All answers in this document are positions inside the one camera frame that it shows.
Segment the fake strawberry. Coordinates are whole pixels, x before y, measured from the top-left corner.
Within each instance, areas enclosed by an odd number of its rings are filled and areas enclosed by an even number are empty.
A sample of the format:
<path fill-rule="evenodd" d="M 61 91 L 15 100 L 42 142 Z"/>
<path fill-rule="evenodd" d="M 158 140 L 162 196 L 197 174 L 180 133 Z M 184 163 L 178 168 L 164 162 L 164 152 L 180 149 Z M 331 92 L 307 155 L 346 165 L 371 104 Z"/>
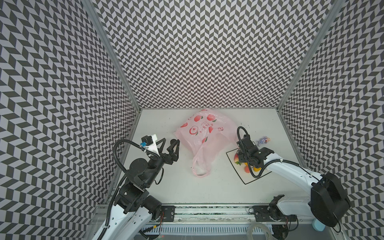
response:
<path fill-rule="evenodd" d="M 236 165 L 241 165 L 241 164 L 242 164 L 242 163 L 240 162 L 240 158 L 239 158 L 238 153 L 236 153 L 236 154 L 234 155 L 234 163 L 235 163 Z"/>

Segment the pink plastic bag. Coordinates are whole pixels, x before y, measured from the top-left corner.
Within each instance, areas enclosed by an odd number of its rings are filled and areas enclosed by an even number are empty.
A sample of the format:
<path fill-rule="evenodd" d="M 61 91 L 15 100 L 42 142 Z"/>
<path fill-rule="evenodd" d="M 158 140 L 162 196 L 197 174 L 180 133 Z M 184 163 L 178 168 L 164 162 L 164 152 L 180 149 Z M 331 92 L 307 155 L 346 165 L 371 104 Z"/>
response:
<path fill-rule="evenodd" d="M 237 125 L 218 111 L 203 109 L 189 117 L 175 131 L 175 136 L 194 155 L 193 174 L 204 178 L 211 173 L 218 153 L 236 143 Z"/>

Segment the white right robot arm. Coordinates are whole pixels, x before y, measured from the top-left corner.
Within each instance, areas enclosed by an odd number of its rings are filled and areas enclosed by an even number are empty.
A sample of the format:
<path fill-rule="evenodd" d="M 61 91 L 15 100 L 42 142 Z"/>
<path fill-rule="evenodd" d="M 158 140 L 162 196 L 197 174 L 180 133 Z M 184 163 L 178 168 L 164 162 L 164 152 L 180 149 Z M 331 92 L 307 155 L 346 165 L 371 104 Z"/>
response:
<path fill-rule="evenodd" d="M 295 184 L 307 193 L 307 197 L 275 196 L 264 210 L 275 222 L 289 216 L 312 217 L 327 227 L 341 226 L 342 217 L 352 204 L 341 180 L 332 173 L 320 174 L 305 169 L 300 164 L 286 160 L 268 148 L 259 148 L 245 132 L 237 128 L 237 155 L 254 179 L 260 179 L 264 171 L 275 173 Z"/>

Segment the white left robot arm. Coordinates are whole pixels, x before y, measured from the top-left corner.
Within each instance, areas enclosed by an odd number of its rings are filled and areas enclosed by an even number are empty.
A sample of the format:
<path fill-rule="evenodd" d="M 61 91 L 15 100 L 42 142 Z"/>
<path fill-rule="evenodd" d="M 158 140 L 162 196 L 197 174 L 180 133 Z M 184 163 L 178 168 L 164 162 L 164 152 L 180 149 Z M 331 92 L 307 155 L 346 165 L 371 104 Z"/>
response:
<path fill-rule="evenodd" d="M 173 222 L 175 206 L 163 206 L 148 192 L 152 184 L 160 183 L 156 178 L 164 176 L 164 165 L 172 165 L 179 159 L 180 140 L 172 139 L 166 152 L 165 143 L 165 138 L 158 140 L 156 135 L 142 137 L 140 144 L 127 139 L 115 143 L 113 159 L 124 176 L 111 197 L 106 219 L 94 235 L 95 240 L 132 240 L 137 234 L 146 240 L 158 240 L 160 235 L 149 232 L 164 222 Z M 121 144 L 138 148 L 149 159 L 135 159 L 126 169 L 117 156 Z"/>

